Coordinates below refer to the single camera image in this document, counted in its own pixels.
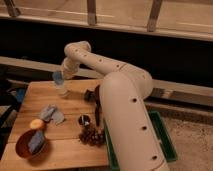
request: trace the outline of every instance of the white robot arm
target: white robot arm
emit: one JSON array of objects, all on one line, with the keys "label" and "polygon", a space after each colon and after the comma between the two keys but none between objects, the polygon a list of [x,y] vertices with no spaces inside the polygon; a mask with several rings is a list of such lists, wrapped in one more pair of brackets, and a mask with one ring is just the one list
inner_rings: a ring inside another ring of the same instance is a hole
[{"label": "white robot arm", "polygon": [[153,89],[151,75],[91,53],[86,41],[68,44],[65,54],[65,77],[70,78],[79,63],[106,75],[100,85],[100,103],[121,171],[168,171],[143,101]]}]

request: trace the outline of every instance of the wooden table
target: wooden table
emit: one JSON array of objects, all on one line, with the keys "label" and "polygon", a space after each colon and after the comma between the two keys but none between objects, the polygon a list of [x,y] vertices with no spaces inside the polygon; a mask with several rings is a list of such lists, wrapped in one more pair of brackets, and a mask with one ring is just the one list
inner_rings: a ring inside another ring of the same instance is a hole
[{"label": "wooden table", "polygon": [[[86,89],[94,90],[101,80],[67,81],[70,95],[60,98],[52,81],[31,82],[26,92],[8,143],[6,145],[0,170],[51,170],[79,167],[107,166],[106,146],[96,147],[82,144],[78,139],[81,127],[78,118],[88,114],[94,121],[95,104],[83,100]],[[29,130],[31,120],[38,118],[47,105],[57,105],[65,115],[66,121],[56,126],[53,121],[47,124],[45,136],[48,139],[44,150],[30,160],[20,158],[15,145],[21,134]]]}]

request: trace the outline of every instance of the bowl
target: bowl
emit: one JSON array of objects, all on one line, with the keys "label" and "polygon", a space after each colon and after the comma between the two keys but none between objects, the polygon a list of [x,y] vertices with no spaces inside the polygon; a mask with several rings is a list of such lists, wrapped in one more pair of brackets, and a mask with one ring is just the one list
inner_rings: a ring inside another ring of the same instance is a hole
[{"label": "bowl", "polygon": [[16,153],[19,157],[29,159],[29,158],[34,157],[35,155],[37,155],[38,153],[40,153],[43,150],[45,142],[43,143],[41,148],[36,153],[32,154],[29,151],[28,143],[30,142],[33,135],[35,135],[36,131],[37,130],[29,130],[19,137],[19,139],[16,143]]}]

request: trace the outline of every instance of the cloth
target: cloth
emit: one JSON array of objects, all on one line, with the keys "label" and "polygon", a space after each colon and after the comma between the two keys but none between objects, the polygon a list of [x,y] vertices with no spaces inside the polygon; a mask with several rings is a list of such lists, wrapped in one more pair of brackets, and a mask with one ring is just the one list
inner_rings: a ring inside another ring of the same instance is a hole
[{"label": "cloth", "polygon": [[31,154],[37,153],[44,145],[45,137],[43,131],[36,131],[35,135],[32,136],[28,143],[29,151]]},{"label": "cloth", "polygon": [[56,125],[62,123],[65,119],[63,113],[55,105],[48,105],[42,109],[39,118],[45,122],[53,119]]}]

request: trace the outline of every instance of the green plastic bin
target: green plastic bin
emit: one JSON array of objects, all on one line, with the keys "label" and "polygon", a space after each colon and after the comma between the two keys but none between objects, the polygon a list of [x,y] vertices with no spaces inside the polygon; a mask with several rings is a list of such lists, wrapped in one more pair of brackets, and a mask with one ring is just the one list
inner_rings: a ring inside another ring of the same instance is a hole
[{"label": "green plastic bin", "polygon": [[[155,133],[160,140],[160,146],[163,151],[163,154],[167,160],[167,162],[172,162],[177,160],[177,153],[175,148],[172,144],[172,141],[169,137],[169,134],[166,130],[166,127],[160,117],[159,112],[157,111],[150,111],[149,117],[152,121],[152,125],[154,127]],[[106,144],[107,144],[107,151],[108,151],[108,159],[110,169],[113,171],[119,171],[118,161],[113,149],[113,145],[110,139],[109,131],[107,129],[106,123],[104,122],[104,129],[105,129],[105,136],[106,136]]]}]

